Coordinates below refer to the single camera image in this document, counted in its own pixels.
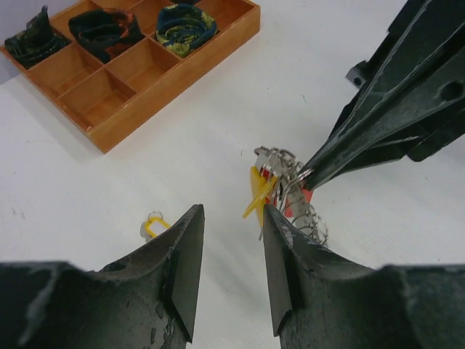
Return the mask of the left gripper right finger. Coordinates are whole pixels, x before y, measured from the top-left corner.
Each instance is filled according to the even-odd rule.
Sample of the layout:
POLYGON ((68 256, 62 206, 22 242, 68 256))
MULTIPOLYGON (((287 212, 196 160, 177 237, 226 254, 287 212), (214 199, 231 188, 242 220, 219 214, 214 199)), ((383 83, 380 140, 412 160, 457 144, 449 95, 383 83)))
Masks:
POLYGON ((272 330, 282 348, 462 348, 463 265, 350 261, 273 206, 262 228, 272 330))

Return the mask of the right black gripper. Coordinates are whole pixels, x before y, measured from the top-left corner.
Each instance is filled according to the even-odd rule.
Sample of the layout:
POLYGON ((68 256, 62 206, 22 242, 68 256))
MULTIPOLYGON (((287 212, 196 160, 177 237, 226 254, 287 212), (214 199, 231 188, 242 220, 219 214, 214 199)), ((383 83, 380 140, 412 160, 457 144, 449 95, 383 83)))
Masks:
POLYGON ((405 156, 423 161, 464 135, 464 3, 408 1, 346 79, 358 92, 305 165, 308 189, 405 156))

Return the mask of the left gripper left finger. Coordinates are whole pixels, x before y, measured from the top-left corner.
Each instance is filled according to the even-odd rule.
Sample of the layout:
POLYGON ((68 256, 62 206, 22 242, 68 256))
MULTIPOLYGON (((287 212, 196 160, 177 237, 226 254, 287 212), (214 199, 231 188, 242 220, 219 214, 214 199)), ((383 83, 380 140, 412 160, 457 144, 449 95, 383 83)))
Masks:
POLYGON ((193 341, 204 208, 99 271, 1 264, 3 348, 185 348, 193 341))

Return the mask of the metal keyring organizer yellow handle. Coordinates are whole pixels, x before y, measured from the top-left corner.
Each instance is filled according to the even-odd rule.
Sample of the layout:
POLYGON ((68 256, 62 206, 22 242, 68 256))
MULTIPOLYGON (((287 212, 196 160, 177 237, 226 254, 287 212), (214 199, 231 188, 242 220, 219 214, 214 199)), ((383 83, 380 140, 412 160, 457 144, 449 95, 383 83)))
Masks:
POLYGON ((259 224, 264 225, 264 206, 271 204, 303 234, 328 246, 328 227, 311 205, 313 192, 304 187, 304 176, 299 173, 304 164, 283 148, 260 146, 254 153, 256 162, 250 168, 252 201, 243 217, 255 212, 259 224))

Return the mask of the key with solid yellow tag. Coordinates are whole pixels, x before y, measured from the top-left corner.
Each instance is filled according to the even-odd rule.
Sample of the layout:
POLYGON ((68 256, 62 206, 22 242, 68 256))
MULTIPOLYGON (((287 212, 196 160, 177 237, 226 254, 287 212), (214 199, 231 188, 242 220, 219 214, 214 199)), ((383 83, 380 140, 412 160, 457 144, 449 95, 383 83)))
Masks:
POLYGON ((272 191, 275 189, 279 176, 271 165, 265 164, 250 168, 250 186, 252 199, 242 215, 246 219, 251 213, 255 213, 259 226, 264 224, 264 205, 270 203, 272 191))

